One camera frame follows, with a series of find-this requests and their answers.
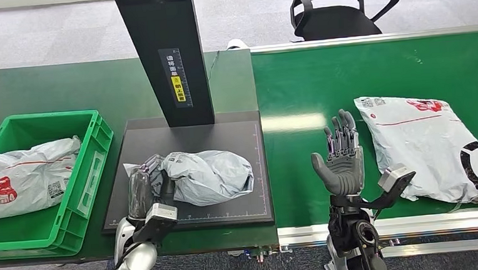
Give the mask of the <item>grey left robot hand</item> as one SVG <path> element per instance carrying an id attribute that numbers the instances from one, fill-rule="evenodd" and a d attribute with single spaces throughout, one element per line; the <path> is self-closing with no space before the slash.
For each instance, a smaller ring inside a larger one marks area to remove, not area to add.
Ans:
<path id="1" fill-rule="evenodd" d="M 141 165 L 123 164 L 129 177 L 128 217 L 131 220 L 144 221 L 154 203 L 175 205 L 175 182 L 161 168 L 164 159 L 154 154 Z"/>

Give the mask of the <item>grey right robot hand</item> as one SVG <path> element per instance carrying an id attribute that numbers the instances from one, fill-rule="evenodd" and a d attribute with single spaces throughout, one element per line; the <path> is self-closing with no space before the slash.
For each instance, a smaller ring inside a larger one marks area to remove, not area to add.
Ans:
<path id="1" fill-rule="evenodd" d="M 330 194 L 358 195 L 364 186 L 363 148 L 350 112 L 340 109 L 331 119 L 333 131 L 324 128 L 327 157 L 317 152 L 310 155 L 312 167 Z"/>

